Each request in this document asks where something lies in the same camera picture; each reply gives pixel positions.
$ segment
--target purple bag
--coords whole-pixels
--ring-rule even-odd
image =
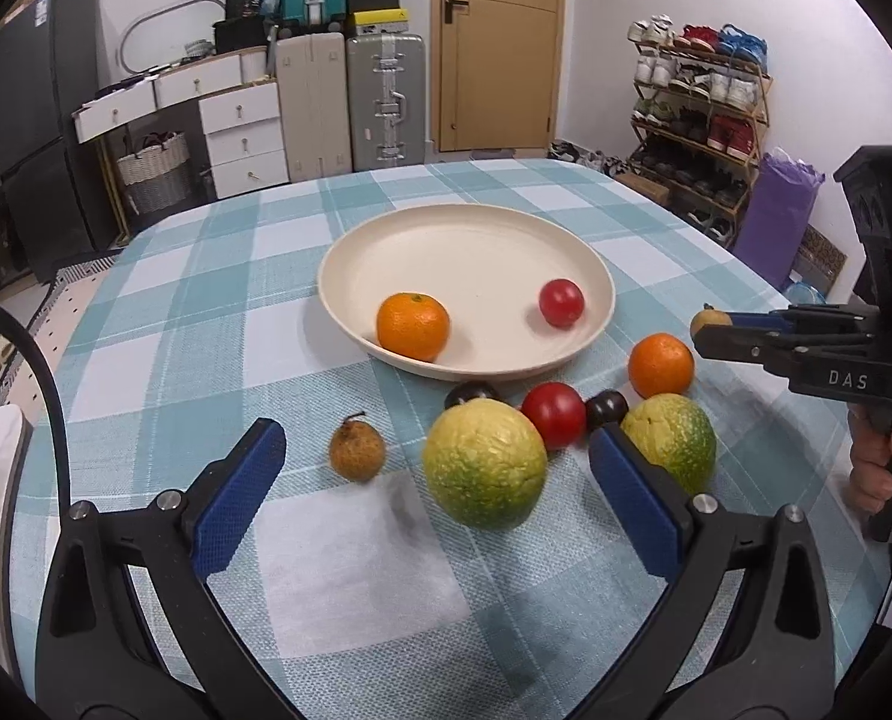
[[[826,175],[780,149],[762,158],[759,181],[732,254],[777,290],[792,270],[812,206]]]

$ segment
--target white wall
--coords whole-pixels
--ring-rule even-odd
[[[892,143],[892,52],[854,0],[572,0],[564,57],[559,137],[607,154],[636,146],[629,114],[636,50],[633,20],[668,13],[683,23],[735,23],[769,43],[772,127],[781,146],[827,175],[812,224],[848,261],[833,301],[848,298],[865,260],[833,172],[864,143]]]

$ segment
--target tablecloth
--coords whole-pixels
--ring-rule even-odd
[[[230,568],[209,580],[239,635],[310,718],[561,718],[620,654],[663,583],[642,570],[581,447],[550,459],[532,517],[509,533],[454,523],[423,476],[425,433],[446,383],[371,359],[331,322],[315,276],[329,245],[368,218],[479,202],[540,215],[608,262],[615,319],[545,378],[588,397],[628,389],[643,336],[687,340],[706,302],[782,307],[759,276],[673,214],[605,175],[548,160],[399,167],[258,191],[175,215],[122,252],[57,372],[73,500],[145,506],[185,488],[255,418],[286,428],[286,466]],[[588,299],[595,300],[594,295]],[[519,403],[536,380],[504,386]],[[841,675],[884,595],[888,557],[842,503],[845,407],[790,394],[756,367],[697,361],[689,391],[718,435],[711,492],[736,511],[809,515]],[[388,461],[368,485],[327,461],[342,418],[365,410]],[[13,629],[31,691],[44,576],[58,533],[49,431],[36,429],[17,498]],[[173,674],[195,683],[135,572]],[[727,576],[681,678],[721,630]]]

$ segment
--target red fruit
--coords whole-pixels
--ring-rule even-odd
[[[572,327],[586,308],[586,298],[572,281],[558,278],[540,290],[539,310],[553,327]]]
[[[569,446],[586,431],[586,404],[575,389],[561,382],[540,384],[519,409],[536,426],[546,449]]]

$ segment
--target wicker basket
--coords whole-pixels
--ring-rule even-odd
[[[155,142],[145,146],[150,140]],[[143,148],[126,154],[116,165],[136,215],[169,208],[193,193],[193,163],[182,132],[147,136]]]

